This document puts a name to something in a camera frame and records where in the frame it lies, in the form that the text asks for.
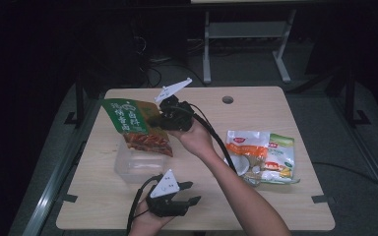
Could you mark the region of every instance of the person's left hand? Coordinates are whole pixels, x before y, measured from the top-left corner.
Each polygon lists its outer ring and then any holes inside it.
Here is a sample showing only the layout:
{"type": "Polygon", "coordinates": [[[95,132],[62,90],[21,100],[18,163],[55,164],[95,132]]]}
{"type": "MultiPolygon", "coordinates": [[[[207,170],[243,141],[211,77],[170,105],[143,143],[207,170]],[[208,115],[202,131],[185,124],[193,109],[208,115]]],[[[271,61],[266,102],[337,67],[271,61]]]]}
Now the person's left hand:
{"type": "Polygon", "coordinates": [[[134,217],[129,235],[139,236],[157,235],[158,232],[174,218],[174,216],[158,217],[149,212],[146,200],[142,200],[138,203],[134,217]]]}

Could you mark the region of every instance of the white marker tag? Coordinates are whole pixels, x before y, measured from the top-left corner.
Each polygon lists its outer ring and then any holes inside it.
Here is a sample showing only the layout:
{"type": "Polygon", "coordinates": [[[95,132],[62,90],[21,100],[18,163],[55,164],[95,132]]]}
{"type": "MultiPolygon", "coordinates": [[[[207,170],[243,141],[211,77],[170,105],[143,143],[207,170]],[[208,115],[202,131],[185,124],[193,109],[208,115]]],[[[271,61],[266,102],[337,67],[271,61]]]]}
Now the white marker tag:
{"type": "Polygon", "coordinates": [[[176,178],[174,178],[173,172],[169,169],[150,193],[150,197],[154,199],[164,195],[177,193],[179,190],[180,188],[177,184],[176,178]]]}

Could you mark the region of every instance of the table hole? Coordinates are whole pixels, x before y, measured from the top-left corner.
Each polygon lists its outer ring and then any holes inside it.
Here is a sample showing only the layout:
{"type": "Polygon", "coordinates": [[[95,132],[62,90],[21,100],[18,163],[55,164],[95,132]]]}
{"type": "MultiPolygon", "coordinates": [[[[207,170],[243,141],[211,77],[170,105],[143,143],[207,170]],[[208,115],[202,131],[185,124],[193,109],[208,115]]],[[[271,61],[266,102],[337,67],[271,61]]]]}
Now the table hole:
{"type": "Polygon", "coordinates": [[[232,96],[224,96],[222,98],[222,102],[225,104],[231,104],[232,102],[234,102],[234,98],[232,98],[232,96]]]}

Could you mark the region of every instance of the person's right hand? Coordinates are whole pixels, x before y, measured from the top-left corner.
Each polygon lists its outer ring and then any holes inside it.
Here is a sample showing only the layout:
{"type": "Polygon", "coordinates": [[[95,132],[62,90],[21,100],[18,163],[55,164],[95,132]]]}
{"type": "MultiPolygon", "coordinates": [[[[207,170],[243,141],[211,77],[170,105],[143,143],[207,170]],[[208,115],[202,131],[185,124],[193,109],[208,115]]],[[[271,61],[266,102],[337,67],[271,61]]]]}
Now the person's right hand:
{"type": "Polygon", "coordinates": [[[192,154],[203,159],[215,152],[211,134],[196,119],[192,119],[192,127],[187,132],[167,131],[176,137],[180,143],[192,154]]]}

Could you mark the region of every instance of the dark background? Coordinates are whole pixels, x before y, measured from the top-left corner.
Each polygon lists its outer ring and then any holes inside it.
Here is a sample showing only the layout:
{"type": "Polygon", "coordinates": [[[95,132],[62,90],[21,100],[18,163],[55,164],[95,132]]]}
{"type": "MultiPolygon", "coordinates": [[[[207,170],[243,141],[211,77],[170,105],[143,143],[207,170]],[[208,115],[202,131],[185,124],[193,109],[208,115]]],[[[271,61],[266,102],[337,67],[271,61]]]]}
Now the dark background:
{"type": "MultiPolygon", "coordinates": [[[[145,58],[134,52],[135,31],[154,42],[151,50],[182,61],[186,38],[202,35],[199,12],[147,14],[130,25],[130,15],[72,13],[58,6],[0,1],[0,235],[11,227],[52,120],[78,75],[93,97],[109,88],[137,88],[145,81],[139,70],[145,58]],[[106,50],[112,47],[118,50],[106,50]]],[[[290,40],[303,38],[316,43],[309,73],[337,65],[352,69],[378,101],[378,2],[303,8],[290,40]]]]}

